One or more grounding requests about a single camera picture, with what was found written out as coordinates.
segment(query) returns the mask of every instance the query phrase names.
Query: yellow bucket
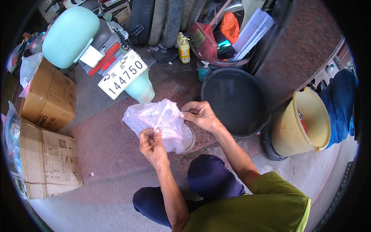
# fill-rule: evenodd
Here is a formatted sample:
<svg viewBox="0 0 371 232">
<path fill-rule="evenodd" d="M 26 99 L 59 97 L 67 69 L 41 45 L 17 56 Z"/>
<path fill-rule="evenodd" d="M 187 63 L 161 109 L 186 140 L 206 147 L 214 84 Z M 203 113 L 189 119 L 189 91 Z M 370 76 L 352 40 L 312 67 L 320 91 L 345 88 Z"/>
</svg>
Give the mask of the yellow bucket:
<svg viewBox="0 0 371 232">
<path fill-rule="evenodd" d="M 308 134 L 300 121 L 303 115 Z M 292 101 L 272 128 L 274 150 L 281 156 L 293 156 L 307 151 L 321 151 L 330 141 L 331 125 L 325 104 L 316 92 L 304 87 L 295 91 Z"/>
</svg>

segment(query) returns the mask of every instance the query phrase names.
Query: broom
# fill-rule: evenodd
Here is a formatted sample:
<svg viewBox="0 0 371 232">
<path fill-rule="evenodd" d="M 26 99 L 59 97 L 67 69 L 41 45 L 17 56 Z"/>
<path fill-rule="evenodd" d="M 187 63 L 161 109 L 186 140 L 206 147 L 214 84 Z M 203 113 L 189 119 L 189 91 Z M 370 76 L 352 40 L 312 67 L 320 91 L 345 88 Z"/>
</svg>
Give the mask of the broom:
<svg viewBox="0 0 371 232">
<path fill-rule="evenodd" d="M 214 61 L 218 57 L 218 44 L 215 42 L 212 25 L 216 19 L 223 13 L 224 9 L 230 4 L 232 0 L 227 0 L 219 12 L 215 15 L 210 24 L 194 23 L 189 29 L 188 33 L 194 46 L 197 48 L 201 56 L 208 61 Z"/>
</svg>

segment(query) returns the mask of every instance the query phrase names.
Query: green shirt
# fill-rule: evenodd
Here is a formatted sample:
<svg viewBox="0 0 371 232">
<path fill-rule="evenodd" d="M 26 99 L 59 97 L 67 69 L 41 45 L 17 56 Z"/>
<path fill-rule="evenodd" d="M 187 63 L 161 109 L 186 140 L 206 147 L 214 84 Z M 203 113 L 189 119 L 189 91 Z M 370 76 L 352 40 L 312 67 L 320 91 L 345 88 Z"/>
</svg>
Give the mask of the green shirt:
<svg viewBox="0 0 371 232">
<path fill-rule="evenodd" d="M 275 171 L 259 176 L 250 191 L 193 211 L 183 232 L 304 230 L 311 199 Z"/>
</svg>

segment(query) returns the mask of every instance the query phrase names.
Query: license plate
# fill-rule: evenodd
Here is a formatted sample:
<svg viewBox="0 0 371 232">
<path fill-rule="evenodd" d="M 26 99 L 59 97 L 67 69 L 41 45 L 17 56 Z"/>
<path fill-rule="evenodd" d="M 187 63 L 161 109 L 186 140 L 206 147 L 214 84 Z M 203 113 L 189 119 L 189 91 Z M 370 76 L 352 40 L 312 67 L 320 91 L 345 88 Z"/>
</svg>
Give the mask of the license plate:
<svg viewBox="0 0 371 232">
<path fill-rule="evenodd" d="M 113 100 L 144 70 L 147 65 L 139 55 L 130 50 L 117 64 L 103 77 L 98 86 Z"/>
</svg>

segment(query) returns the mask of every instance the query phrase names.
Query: black tub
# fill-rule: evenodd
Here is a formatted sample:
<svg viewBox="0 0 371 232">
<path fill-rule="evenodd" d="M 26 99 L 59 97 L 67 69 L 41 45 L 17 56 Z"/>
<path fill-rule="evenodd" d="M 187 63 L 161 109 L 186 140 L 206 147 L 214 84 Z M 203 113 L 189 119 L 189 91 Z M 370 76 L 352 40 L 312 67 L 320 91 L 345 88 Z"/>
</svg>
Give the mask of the black tub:
<svg viewBox="0 0 371 232">
<path fill-rule="evenodd" d="M 234 137 L 252 136 L 270 119 L 258 81 L 241 69 L 215 70 L 202 84 L 201 100 L 209 102 Z"/>
</svg>

